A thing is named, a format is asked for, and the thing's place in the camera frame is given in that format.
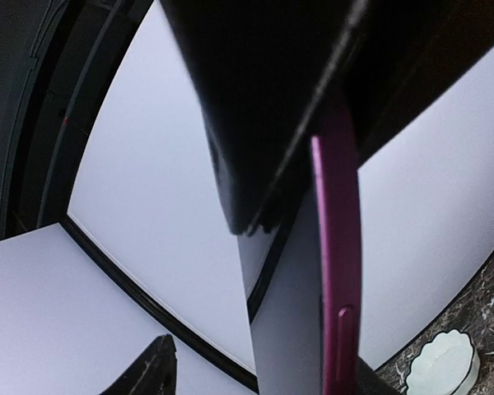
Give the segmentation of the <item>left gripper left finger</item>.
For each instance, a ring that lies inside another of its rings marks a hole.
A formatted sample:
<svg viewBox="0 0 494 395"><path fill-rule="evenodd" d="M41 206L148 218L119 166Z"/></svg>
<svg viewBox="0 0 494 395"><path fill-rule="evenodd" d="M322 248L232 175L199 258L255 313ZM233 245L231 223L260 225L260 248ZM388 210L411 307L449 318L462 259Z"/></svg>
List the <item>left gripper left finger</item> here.
<svg viewBox="0 0 494 395"><path fill-rule="evenodd" d="M170 334L156 337L101 395L175 395L177 358Z"/></svg>

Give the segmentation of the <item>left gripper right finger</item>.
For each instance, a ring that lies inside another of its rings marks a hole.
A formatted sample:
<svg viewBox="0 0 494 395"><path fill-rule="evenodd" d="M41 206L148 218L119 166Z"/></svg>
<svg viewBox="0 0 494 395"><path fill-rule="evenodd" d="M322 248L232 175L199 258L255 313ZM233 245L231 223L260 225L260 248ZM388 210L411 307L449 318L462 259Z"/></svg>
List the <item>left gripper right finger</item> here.
<svg viewBox="0 0 494 395"><path fill-rule="evenodd" d="M231 233L255 229L366 19L363 1L164 1Z"/></svg>

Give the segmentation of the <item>purple phone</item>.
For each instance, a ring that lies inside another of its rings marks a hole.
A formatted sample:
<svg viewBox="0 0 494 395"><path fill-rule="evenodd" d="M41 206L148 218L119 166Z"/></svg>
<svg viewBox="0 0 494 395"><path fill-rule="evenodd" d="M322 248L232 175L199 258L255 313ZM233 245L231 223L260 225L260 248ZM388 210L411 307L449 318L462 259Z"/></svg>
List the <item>purple phone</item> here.
<svg viewBox="0 0 494 395"><path fill-rule="evenodd" d="M352 116L341 91L310 139L322 281L322 392L356 391L361 319L361 213Z"/></svg>

